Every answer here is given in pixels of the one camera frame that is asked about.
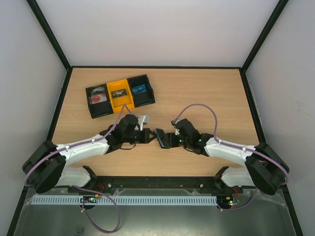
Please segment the yellow bin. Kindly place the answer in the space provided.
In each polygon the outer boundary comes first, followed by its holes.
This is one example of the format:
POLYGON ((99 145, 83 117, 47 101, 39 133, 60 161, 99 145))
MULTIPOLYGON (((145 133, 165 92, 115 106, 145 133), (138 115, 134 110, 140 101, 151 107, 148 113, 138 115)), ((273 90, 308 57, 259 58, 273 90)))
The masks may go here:
POLYGON ((114 113, 120 112, 123 105, 126 105, 129 109, 135 108, 127 79, 108 82, 106 86, 114 113))

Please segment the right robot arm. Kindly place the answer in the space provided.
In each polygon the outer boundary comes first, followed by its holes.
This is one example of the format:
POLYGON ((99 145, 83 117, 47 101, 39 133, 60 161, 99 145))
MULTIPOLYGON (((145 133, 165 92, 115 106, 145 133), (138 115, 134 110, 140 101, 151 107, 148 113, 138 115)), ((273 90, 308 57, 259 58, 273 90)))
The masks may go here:
POLYGON ((239 165, 238 168, 224 167, 218 173, 215 188, 219 192, 224 193, 234 186, 252 186, 274 195, 287 181, 288 165, 267 143, 245 146, 228 142, 213 134, 200 133, 187 119, 179 120, 173 126, 173 133, 155 130, 161 148, 183 147, 195 154, 218 157, 239 165))

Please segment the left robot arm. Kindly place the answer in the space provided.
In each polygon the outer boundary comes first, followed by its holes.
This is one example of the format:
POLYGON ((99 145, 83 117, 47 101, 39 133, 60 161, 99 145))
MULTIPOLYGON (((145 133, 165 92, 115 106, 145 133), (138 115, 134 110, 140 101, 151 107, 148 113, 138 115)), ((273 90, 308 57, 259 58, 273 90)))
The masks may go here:
POLYGON ((43 142, 22 166, 25 185, 34 188, 38 194, 59 186, 86 186, 92 180, 93 172, 87 167, 74 168, 72 164, 122 149, 125 143, 150 143, 157 136, 144 127, 148 119, 147 115, 127 114, 88 139, 59 145, 52 141, 43 142))

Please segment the black card holder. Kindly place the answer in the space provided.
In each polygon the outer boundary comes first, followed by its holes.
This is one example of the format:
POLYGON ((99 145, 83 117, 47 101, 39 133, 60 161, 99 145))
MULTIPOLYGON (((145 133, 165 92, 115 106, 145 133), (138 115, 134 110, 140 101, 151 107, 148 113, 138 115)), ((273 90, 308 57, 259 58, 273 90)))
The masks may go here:
POLYGON ((168 137, 166 133, 162 129, 157 128, 155 130, 155 134, 157 136, 157 140, 159 142, 160 147, 164 149, 169 149, 170 146, 168 143, 168 137))

